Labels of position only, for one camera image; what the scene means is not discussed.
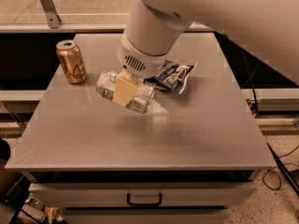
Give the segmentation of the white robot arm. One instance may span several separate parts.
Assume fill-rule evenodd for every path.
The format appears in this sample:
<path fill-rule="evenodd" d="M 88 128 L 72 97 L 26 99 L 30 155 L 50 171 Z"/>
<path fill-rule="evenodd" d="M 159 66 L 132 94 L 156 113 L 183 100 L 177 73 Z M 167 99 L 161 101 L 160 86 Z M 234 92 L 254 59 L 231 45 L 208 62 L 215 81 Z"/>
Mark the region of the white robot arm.
<path fill-rule="evenodd" d="M 299 0 L 134 0 L 121 38 L 113 101 L 127 105 L 194 22 L 299 83 Z"/>

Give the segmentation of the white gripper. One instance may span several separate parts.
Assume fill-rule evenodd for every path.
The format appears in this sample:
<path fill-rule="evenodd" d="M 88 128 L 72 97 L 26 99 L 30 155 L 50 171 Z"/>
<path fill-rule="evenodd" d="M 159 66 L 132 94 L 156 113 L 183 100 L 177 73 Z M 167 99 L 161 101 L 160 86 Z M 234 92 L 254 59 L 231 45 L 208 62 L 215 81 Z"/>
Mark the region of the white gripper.
<path fill-rule="evenodd" d="M 123 68 L 115 81 L 113 102 L 126 107 L 143 83 L 142 78 L 153 77 L 163 65 L 166 56 L 153 56 L 136 49 L 126 34 L 121 37 L 118 59 Z"/>

